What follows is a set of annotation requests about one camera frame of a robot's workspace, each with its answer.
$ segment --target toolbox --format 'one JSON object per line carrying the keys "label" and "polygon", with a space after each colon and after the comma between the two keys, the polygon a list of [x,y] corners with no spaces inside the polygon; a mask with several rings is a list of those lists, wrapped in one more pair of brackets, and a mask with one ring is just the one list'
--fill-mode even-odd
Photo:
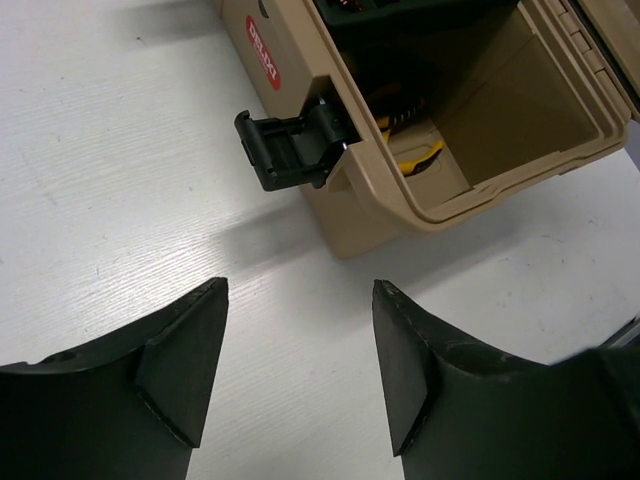
{"label": "toolbox", "polygon": [[323,1],[214,3],[269,117],[235,120],[249,161],[265,190],[301,186],[340,257],[602,158],[640,118],[640,0],[477,0],[459,23],[378,14],[362,35],[366,11],[338,28]]}

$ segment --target red logo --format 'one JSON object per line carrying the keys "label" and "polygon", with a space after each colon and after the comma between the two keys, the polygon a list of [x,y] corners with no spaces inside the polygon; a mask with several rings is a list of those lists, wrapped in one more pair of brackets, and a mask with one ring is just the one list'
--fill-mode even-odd
{"label": "red logo", "polygon": [[258,55],[258,60],[260,60],[262,68],[264,68],[264,72],[267,74],[267,78],[271,82],[271,86],[274,90],[280,90],[280,72],[278,72],[275,63],[273,62],[273,57],[271,57],[267,46],[262,41],[258,27],[256,27],[251,16],[247,17],[247,33],[249,34],[249,40],[253,45],[256,55]]}

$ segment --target tabletop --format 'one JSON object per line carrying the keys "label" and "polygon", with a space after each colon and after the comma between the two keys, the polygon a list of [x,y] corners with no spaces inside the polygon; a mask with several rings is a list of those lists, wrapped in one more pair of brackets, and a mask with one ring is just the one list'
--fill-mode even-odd
{"label": "tabletop", "polygon": [[232,124],[262,108],[207,2],[0,8],[0,363],[41,360],[229,277],[192,480],[402,478],[375,278],[542,362],[640,311],[640,173],[625,151],[340,261],[299,192],[262,192]]}

